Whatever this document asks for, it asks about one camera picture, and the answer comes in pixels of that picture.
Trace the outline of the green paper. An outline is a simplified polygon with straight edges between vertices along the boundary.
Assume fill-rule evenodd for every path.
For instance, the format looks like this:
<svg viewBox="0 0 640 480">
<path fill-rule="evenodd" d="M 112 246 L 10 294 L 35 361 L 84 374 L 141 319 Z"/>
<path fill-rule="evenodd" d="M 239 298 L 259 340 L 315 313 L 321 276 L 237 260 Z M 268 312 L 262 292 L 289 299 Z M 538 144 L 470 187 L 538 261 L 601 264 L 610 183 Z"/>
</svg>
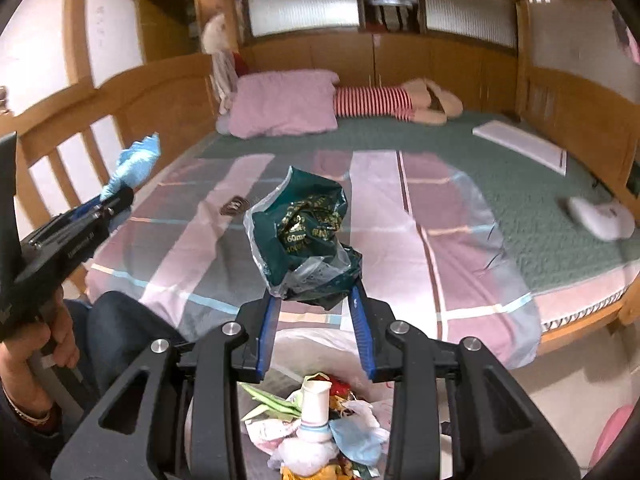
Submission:
<svg viewBox="0 0 640 480">
<path fill-rule="evenodd" d="M 302 416 L 302 402 L 297 398 L 293 401 L 286 400 L 245 382 L 242 382 L 241 387 L 258 403 L 256 408 L 253 408 L 242 417 L 242 422 L 248 422 L 262 415 L 268 418 L 284 420 L 285 422 L 292 422 L 292 420 L 300 419 L 300 416 Z"/>
</svg>

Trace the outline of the dark green snack bag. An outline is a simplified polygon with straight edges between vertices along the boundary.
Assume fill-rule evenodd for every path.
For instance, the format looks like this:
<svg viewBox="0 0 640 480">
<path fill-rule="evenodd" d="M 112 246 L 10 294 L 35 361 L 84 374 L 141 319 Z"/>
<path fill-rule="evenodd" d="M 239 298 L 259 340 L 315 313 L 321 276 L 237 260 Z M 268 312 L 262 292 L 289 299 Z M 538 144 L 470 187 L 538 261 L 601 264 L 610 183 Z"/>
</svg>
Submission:
<svg viewBox="0 0 640 480">
<path fill-rule="evenodd" d="M 295 167 L 244 214 L 250 252 L 266 289 L 284 301 L 331 310 L 362 274 L 362 255 L 338 239 L 344 188 Z"/>
</svg>

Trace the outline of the white plastic bottle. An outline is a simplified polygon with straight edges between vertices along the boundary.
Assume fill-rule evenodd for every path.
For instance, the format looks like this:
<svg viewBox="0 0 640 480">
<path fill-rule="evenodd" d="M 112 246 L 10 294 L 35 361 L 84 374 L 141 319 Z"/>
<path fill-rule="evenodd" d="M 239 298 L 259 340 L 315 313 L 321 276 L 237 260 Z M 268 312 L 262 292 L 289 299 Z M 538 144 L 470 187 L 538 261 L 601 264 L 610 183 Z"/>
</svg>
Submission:
<svg viewBox="0 0 640 480">
<path fill-rule="evenodd" d="M 284 439 L 269 460 L 269 467 L 286 468 L 299 477 L 311 477 L 338 454 L 329 427 L 332 382 L 306 378 L 302 385 L 302 416 L 294 437 Z"/>
</svg>

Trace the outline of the white lined trash bin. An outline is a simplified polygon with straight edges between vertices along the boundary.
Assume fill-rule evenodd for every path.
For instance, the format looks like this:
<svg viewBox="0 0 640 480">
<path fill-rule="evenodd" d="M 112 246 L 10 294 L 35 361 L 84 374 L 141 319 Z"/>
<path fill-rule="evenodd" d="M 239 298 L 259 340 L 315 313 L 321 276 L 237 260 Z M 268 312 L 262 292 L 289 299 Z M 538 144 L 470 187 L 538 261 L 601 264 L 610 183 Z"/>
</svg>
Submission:
<svg viewBox="0 0 640 480">
<path fill-rule="evenodd" d="M 246 452 L 268 458 L 248 476 L 388 478 L 394 393 L 362 370 L 353 333 L 280 330 L 265 378 L 236 394 Z"/>
</svg>

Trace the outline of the patchwork pink grey quilt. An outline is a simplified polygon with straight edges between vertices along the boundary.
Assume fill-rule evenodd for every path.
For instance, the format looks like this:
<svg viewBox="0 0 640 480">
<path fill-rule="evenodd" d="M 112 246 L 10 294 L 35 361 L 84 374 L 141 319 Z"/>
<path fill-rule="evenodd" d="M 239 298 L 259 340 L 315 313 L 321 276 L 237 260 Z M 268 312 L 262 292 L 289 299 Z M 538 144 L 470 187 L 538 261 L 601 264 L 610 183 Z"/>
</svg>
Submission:
<svg viewBox="0 0 640 480">
<path fill-rule="evenodd" d="M 119 290 L 186 338 L 244 302 L 282 302 L 283 328 L 349 330 L 363 284 L 427 336 L 480 338 L 533 361 L 533 295 L 473 180 L 431 153 L 312 151 L 196 158 L 163 177 L 89 266 L 88 295 Z"/>
</svg>

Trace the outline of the small dark wrapper on quilt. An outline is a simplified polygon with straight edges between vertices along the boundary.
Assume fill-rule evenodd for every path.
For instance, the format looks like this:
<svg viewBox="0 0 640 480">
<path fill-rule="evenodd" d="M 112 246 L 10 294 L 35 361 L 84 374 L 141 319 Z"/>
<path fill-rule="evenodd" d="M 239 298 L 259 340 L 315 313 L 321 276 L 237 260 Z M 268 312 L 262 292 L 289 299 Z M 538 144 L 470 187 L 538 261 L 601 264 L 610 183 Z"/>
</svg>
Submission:
<svg viewBox="0 0 640 480">
<path fill-rule="evenodd" d="M 237 217 L 244 214 L 248 208 L 250 208 L 250 202 L 245 197 L 233 196 L 220 207 L 219 213 L 226 217 Z"/>
</svg>

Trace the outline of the green bed mattress cover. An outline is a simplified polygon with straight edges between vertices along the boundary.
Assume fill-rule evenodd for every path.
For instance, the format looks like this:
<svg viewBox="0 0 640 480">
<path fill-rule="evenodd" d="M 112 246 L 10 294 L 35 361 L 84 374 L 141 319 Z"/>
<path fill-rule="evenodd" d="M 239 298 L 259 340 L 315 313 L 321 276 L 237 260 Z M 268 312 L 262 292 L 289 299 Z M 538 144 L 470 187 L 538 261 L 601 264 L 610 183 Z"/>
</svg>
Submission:
<svg viewBox="0 0 640 480">
<path fill-rule="evenodd" d="M 398 122 L 391 117 L 343 118 L 336 130 L 311 136 L 258 136 L 239 140 L 218 136 L 202 151 L 205 159 L 230 159 L 272 153 L 295 155 L 314 150 L 429 152 L 467 174 L 482 192 L 499 223 L 512 257 L 532 292 L 593 278 L 639 259 L 636 236 L 600 242 L 566 213 L 572 196 L 606 202 L 608 190 L 598 185 L 576 159 L 566 174 L 557 174 L 500 145 L 474 136 L 474 127 L 491 114 L 466 112 L 439 127 Z"/>
</svg>

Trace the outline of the striped plush toy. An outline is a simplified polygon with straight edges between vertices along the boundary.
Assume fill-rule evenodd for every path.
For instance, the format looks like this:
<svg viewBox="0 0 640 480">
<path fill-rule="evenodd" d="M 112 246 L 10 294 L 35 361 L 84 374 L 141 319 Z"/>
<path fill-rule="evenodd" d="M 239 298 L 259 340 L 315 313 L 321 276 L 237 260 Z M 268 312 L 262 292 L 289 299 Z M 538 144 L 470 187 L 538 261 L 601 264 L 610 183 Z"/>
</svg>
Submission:
<svg viewBox="0 0 640 480">
<path fill-rule="evenodd" d="M 337 88 L 333 103 L 337 117 L 390 116 L 428 126 L 445 125 L 463 113 L 457 96 L 426 78 L 393 87 Z"/>
</svg>

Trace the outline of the pink pillow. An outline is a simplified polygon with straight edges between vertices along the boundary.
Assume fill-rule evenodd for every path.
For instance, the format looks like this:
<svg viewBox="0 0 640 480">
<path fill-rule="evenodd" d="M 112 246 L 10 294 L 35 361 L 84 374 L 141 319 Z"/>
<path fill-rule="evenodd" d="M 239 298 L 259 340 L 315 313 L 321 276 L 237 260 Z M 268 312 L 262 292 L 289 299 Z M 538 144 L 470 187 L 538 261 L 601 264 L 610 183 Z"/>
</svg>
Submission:
<svg viewBox="0 0 640 480">
<path fill-rule="evenodd" d="M 223 136 L 303 136 L 337 128 L 334 96 L 340 77 L 330 70 L 275 70 L 239 78 L 216 121 Z"/>
</svg>

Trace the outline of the white flat box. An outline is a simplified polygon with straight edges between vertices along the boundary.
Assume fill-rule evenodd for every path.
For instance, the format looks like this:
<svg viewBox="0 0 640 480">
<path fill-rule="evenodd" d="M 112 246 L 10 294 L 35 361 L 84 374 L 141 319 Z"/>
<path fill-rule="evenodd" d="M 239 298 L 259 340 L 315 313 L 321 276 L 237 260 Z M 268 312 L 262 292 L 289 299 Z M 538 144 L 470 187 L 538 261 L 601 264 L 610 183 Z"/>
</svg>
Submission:
<svg viewBox="0 0 640 480">
<path fill-rule="evenodd" d="M 536 134 L 498 120 L 476 126 L 472 129 L 472 133 L 474 136 L 538 162 L 561 176 L 567 173 L 567 151 Z"/>
</svg>

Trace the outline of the pink slipper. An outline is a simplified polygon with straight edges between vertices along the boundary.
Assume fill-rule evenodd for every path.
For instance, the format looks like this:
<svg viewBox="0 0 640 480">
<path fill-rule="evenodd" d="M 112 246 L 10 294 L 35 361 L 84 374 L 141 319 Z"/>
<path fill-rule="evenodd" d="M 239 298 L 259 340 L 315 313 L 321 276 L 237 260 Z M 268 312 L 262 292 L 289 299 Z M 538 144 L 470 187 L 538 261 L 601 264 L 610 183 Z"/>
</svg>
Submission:
<svg viewBox="0 0 640 480">
<path fill-rule="evenodd" d="M 589 468 L 596 466 L 596 463 L 602 458 L 606 451 L 610 448 L 617 436 L 620 434 L 626 422 L 634 411 L 632 405 L 624 405 L 618 408 L 608 419 L 603 427 L 600 437 L 598 437 L 597 444 L 592 452 Z"/>
</svg>

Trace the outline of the white plush toy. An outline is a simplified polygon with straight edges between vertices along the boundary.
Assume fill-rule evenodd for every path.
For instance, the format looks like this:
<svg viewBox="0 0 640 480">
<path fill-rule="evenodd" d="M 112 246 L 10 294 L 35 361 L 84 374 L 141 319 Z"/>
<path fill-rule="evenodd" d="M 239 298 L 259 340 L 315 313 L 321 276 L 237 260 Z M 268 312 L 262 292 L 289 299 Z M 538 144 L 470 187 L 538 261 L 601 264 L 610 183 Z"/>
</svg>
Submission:
<svg viewBox="0 0 640 480">
<path fill-rule="evenodd" d="M 219 115 L 230 113 L 233 99 L 238 92 L 239 76 L 231 50 L 224 14 L 215 14 L 205 24 L 201 33 L 204 53 L 212 58 L 212 85 L 219 104 Z"/>
</svg>

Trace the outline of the wooden bed frame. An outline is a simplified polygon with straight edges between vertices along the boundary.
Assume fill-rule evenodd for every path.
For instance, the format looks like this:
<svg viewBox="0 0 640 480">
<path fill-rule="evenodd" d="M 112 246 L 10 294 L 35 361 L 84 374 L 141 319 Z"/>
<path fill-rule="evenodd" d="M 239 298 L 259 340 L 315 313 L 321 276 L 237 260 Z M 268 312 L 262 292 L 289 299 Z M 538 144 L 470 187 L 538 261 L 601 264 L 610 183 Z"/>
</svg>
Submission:
<svg viewBox="0 0 640 480">
<path fill-rule="evenodd" d="M 58 147 L 80 134 L 92 171 L 100 183 L 106 183 L 108 175 L 104 158 L 91 126 L 103 117 L 114 116 L 120 142 L 127 142 L 122 140 L 123 134 L 131 136 L 130 125 L 122 122 L 122 118 L 126 118 L 123 115 L 126 110 L 156 90 L 166 90 L 180 81 L 202 80 L 205 84 L 207 63 L 210 63 L 206 54 L 177 56 L 125 70 L 96 86 L 89 63 L 85 7 L 86 0 L 62 0 L 63 53 L 70 84 L 32 104 L 21 114 L 1 115 L 1 133 L 11 132 L 13 128 L 18 134 L 15 200 L 24 218 L 35 228 L 53 217 L 29 171 L 38 160 L 53 157 L 53 162 L 50 162 L 52 179 L 67 205 L 78 206 L 79 195 L 58 154 Z M 620 326 L 631 326 L 634 322 L 639 322 L 639 274 L 620 300 L 544 333 L 538 346 L 538 356 L 564 348 L 605 326 L 615 332 Z"/>
</svg>

